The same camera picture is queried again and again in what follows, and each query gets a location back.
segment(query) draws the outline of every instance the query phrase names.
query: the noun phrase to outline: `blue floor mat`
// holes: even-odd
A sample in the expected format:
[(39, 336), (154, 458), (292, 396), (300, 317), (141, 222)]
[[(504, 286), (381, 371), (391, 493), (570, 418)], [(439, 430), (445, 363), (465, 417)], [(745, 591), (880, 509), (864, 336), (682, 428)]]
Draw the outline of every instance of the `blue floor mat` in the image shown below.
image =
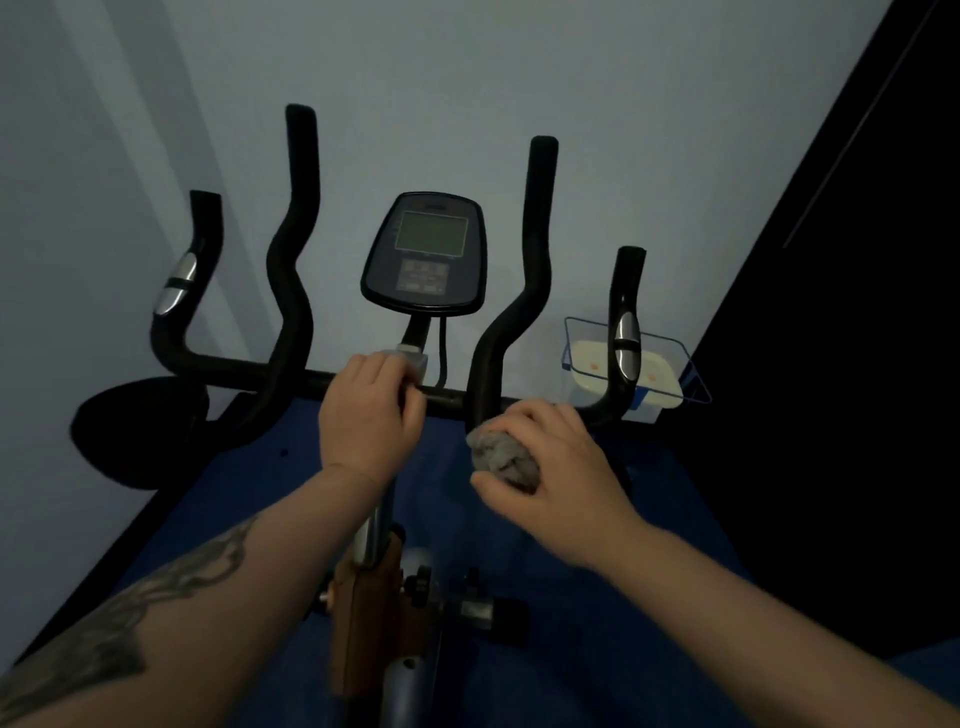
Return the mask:
[[(220, 454), (147, 544), (120, 588), (296, 489), (320, 467), (318, 404), (295, 401), (255, 443)], [(637, 510), (749, 578), (672, 453), (656, 442), (605, 443), (624, 462)], [(428, 420), (397, 479), (395, 520), (446, 580), (479, 567), (497, 596), (527, 601), (523, 649), (444, 644), (435, 725), (745, 726), (749, 723), (645, 616), (599, 578), (567, 567), (489, 511), (468, 479), (462, 423)], [(237, 707), (230, 725), (329, 723), (329, 621), (310, 617)]]

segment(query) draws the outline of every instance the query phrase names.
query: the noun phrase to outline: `tattoo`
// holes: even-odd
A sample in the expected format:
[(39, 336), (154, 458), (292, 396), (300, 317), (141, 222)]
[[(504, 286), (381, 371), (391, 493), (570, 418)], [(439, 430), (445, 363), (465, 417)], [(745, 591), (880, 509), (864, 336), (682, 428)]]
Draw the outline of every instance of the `tattoo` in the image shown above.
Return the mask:
[(236, 573), (247, 555), (245, 542), (255, 520), (160, 567), (0, 677), (0, 726), (75, 692), (145, 672), (136, 626), (152, 605), (187, 599)]

